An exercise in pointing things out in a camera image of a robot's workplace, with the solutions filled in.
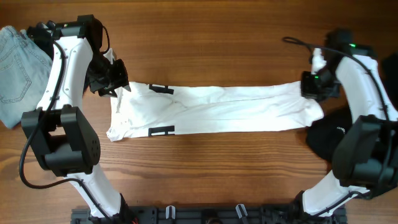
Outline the white t-shirt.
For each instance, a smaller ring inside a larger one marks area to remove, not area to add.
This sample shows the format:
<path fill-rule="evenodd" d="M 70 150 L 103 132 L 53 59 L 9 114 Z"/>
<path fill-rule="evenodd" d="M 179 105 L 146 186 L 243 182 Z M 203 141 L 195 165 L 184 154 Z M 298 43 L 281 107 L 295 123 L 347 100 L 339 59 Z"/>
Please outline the white t-shirt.
<path fill-rule="evenodd" d="M 111 99 L 110 141 L 153 135 L 285 131 L 324 114 L 300 82 L 273 86 L 162 86 L 130 82 Z"/>

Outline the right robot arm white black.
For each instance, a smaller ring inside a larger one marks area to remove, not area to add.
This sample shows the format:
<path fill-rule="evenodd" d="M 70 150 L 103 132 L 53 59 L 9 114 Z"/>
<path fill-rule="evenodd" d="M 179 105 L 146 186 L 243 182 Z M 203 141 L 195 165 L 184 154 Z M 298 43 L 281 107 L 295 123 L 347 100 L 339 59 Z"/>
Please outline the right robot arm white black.
<path fill-rule="evenodd" d="M 370 200 L 397 186 L 397 110 L 391 104 L 369 49 L 348 44 L 344 51 L 317 46 L 312 69 L 303 73 L 302 96 L 328 98 L 342 87 L 351 127 L 336 146 L 331 171 L 300 192 L 290 215 L 321 219 L 353 198 Z"/>

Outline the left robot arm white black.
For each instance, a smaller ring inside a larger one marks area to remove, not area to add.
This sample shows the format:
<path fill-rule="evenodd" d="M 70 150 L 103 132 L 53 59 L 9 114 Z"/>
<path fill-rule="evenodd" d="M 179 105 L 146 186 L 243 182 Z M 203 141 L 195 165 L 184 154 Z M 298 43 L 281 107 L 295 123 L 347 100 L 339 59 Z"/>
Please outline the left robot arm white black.
<path fill-rule="evenodd" d="M 130 223 L 133 213 L 105 176 L 99 164 L 100 140 L 81 110 L 86 87 L 110 97 L 117 95 L 119 87 L 130 89 L 123 61 L 113 59 L 111 49 L 101 51 L 107 33 L 96 19 L 59 23 L 53 28 L 53 64 L 46 91 L 37 108 L 22 115 L 27 142 L 19 176 L 32 189 L 70 182 L 89 205 L 88 219 L 93 223 Z M 52 171 L 60 180 L 31 184 L 24 173 L 28 149 L 43 170 Z"/>

